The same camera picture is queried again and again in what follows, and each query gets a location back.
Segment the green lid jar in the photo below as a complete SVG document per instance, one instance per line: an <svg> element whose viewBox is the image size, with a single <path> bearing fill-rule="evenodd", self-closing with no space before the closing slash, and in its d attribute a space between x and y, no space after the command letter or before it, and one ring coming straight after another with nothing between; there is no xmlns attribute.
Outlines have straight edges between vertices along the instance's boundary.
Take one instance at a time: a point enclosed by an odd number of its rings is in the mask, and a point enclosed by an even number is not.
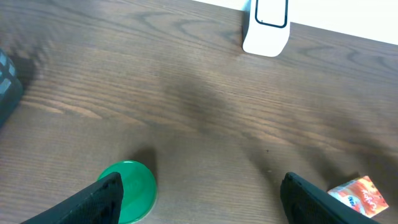
<svg viewBox="0 0 398 224"><path fill-rule="evenodd" d="M118 172L124 195L119 223L137 223L150 213L157 200L157 184L153 173L137 161L120 161L106 168L98 177Z"/></svg>

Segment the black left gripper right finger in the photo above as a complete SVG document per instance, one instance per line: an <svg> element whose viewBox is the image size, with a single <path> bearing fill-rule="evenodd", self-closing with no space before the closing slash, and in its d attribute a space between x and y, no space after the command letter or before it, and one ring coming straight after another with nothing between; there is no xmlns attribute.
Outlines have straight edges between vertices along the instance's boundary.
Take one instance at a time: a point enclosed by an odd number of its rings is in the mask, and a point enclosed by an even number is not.
<svg viewBox="0 0 398 224"><path fill-rule="evenodd" d="M280 199L289 224L379 224L294 172L286 173Z"/></svg>

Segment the small orange white box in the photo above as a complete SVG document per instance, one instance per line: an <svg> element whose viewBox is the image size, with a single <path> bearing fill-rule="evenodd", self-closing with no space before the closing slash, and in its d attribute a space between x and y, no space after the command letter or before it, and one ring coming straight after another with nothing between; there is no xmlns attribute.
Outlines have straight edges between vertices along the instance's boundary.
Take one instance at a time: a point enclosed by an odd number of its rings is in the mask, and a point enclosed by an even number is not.
<svg viewBox="0 0 398 224"><path fill-rule="evenodd" d="M389 208L384 197L367 175L332 188L328 194L368 218Z"/></svg>

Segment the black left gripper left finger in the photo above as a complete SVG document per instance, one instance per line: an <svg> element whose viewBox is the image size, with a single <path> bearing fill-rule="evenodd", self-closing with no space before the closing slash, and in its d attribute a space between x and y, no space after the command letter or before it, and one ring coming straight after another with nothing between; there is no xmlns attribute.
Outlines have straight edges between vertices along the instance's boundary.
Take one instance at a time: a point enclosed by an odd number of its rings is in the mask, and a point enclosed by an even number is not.
<svg viewBox="0 0 398 224"><path fill-rule="evenodd" d="M118 224L124 189L112 172L23 224Z"/></svg>

